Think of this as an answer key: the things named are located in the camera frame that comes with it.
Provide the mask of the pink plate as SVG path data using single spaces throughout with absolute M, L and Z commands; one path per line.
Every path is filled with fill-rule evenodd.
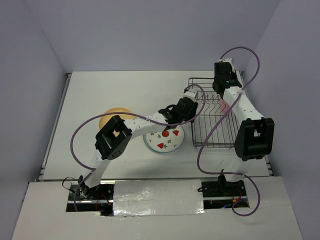
M 220 99 L 218 103 L 220 106 L 221 114 L 225 114 L 230 108 L 230 106 L 223 99 Z

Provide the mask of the wire dish rack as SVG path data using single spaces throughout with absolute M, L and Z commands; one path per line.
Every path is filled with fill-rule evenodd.
M 188 79 L 188 85 L 198 90 L 196 99 L 198 107 L 203 108 L 201 114 L 191 124 L 192 143 L 196 148 L 201 147 L 212 128 L 224 115 L 220 110 L 219 100 L 221 97 L 214 91 L 213 81 L 213 78 L 208 77 L 191 77 Z M 209 137 L 205 147 L 232 149 L 238 129 L 237 119 L 233 112 L 230 112 Z

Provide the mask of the white strawberry plate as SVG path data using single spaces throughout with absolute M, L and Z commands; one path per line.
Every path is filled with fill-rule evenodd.
M 183 144 L 184 138 L 185 132 L 180 125 L 164 131 L 149 132 L 143 136 L 146 146 L 160 154 L 177 150 Z

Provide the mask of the yellow plate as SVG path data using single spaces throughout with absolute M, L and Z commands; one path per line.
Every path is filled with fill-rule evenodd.
M 124 108 L 124 107 L 115 107 L 115 108 L 111 108 L 109 110 L 107 110 L 105 113 L 132 113 L 131 110 Z M 109 114 L 109 115 L 105 115 L 102 116 L 99 119 L 99 129 L 101 130 L 106 124 L 107 122 L 114 116 L 119 115 L 119 117 L 123 120 L 130 120 L 130 119 L 135 119 L 136 117 L 133 115 L 127 115 L 127 114 Z

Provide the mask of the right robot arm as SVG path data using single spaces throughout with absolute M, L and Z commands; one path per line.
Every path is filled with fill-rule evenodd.
M 234 191 L 234 183 L 243 179 L 254 160 L 263 159 L 271 153 L 274 138 L 275 122 L 272 118 L 264 117 L 254 107 L 238 76 L 231 58 L 214 64 L 212 87 L 225 106 L 223 112 L 232 112 L 238 122 L 234 140 L 237 158 L 222 170 L 225 178 L 217 184 L 218 192 L 224 196 Z

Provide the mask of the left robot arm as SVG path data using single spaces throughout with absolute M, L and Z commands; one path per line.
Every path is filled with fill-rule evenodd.
M 190 123 L 196 118 L 197 108 L 196 96 L 185 93 L 177 104 L 169 105 L 147 117 L 136 114 L 133 119 L 123 119 L 120 117 L 122 113 L 116 112 L 95 136 L 92 162 L 85 167 L 89 173 L 78 179 L 81 195 L 89 200 L 97 196 L 102 176 L 108 165 L 124 153 L 131 140 L 148 133 L 162 133 Z

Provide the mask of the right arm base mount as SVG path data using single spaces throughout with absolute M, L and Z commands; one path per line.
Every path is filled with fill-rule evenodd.
M 249 207 L 243 180 L 229 182 L 223 175 L 219 175 L 217 180 L 202 181 L 197 191 L 202 193 L 205 210 L 231 209 L 233 204 L 239 201 L 235 208 Z

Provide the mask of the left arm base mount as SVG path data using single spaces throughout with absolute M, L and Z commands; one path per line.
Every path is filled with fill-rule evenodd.
M 103 182 L 91 190 L 84 189 L 84 185 L 78 187 L 82 180 L 66 177 L 61 185 L 68 190 L 66 212 L 97 212 L 101 216 L 111 217 L 114 215 L 114 189 L 115 183 Z

